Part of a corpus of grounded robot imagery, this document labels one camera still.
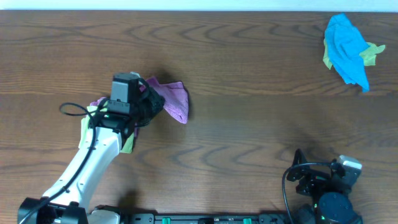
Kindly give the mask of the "folded green cloth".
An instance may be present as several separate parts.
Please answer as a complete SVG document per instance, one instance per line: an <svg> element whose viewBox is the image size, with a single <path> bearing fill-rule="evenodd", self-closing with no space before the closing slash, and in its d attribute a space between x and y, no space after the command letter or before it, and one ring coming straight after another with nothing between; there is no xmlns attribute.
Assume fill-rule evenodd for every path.
<svg viewBox="0 0 398 224"><path fill-rule="evenodd" d="M89 112L95 112L98 109L98 105L94 105L91 104L87 107L87 110ZM82 145L84 145L84 143L86 143L86 141L88 140L87 137L87 132L89 130L88 128L88 123L89 123L90 119L88 116L85 116L82 120L81 120L81 132L80 132L80 142L78 147L81 148ZM121 153L125 153L125 154L131 154L133 152L133 147L134 147L134 139L136 137L136 132L134 131L126 140L126 142L124 143L122 149L121 149Z"/></svg>

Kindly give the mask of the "purple microfiber cloth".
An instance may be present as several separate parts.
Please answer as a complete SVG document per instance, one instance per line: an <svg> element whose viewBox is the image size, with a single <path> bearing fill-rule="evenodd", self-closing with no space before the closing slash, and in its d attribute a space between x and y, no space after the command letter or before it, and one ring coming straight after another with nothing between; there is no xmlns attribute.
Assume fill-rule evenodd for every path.
<svg viewBox="0 0 398 224"><path fill-rule="evenodd" d="M153 87L156 92L165 98L164 108L171 117L182 124L188 121L188 93L182 82L160 84L156 77L151 77L146 82Z"/></svg>

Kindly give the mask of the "folded purple cloth underneath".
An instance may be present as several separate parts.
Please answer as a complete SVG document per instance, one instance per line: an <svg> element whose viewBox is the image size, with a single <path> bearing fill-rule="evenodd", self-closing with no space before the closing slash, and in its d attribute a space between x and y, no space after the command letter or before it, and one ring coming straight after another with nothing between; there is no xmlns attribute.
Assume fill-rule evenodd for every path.
<svg viewBox="0 0 398 224"><path fill-rule="evenodd" d="M98 106L103 100L106 100L107 97L101 97L100 99L96 100L96 101L92 101L90 103L90 106Z"/></svg>

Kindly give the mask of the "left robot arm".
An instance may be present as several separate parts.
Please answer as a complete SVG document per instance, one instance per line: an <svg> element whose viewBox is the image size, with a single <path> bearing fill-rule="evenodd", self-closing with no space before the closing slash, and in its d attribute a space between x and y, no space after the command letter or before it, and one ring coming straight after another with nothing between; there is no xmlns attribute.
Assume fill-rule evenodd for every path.
<svg viewBox="0 0 398 224"><path fill-rule="evenodd" d="M165 100L138 73L117 73L111 95L93 109L76 103L60 105L61 113L73 106L82 110L78 152L56 183L40 199L26 198L18 209L18 223L123 223L112 208L89 212L91 198L106 169L124 148L132 148L136 129L147 126Z"/></svg>

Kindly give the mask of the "blue crumpled cloth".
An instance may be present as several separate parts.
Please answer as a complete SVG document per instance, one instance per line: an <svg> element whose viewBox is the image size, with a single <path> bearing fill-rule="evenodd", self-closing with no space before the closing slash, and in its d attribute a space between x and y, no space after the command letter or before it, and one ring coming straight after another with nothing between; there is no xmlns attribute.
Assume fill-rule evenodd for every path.
<svg viewBox="0 0 398 224"><path fill-rule="evenodd" d="M328 58L346 84L359 85L364 92L370 90L360 53L369 48L360 31L345 14L331 17L325 30Z"/></svg>

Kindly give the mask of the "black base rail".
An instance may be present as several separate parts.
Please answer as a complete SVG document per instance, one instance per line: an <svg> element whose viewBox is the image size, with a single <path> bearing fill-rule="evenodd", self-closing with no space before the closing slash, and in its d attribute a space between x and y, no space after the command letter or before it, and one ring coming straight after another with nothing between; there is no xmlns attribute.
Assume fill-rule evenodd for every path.
<svg viewBox="0 0 398 224"><path fill-rule="evenodd" d="M89 223L120 224L283 224L287 215L280 212L254 213L158 213L155 210L127 211L107 205L97 206Z"/></svg>

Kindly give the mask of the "yellow-green crumpled cloth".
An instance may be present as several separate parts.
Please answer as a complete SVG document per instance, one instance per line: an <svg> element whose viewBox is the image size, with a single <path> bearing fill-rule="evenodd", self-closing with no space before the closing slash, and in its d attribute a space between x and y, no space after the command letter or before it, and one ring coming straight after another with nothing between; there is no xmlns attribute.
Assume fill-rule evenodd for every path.
<svg viewBox="0 0 398 224"><path fill-rule="evenodd" d="M323 44L325 47L325 51L323 54L323 63L326 65L326 67L329 70L331 70L333 64L328 56L328 45L327 45L327 42L325 39L323 40ZM386 48L385 45L377 46L376 44L371 43L371 42L368 42L368 45L369 45L369 47L359 54L364 61L365 67L366 66L375 66L377 54L382 53Z"/></svg>

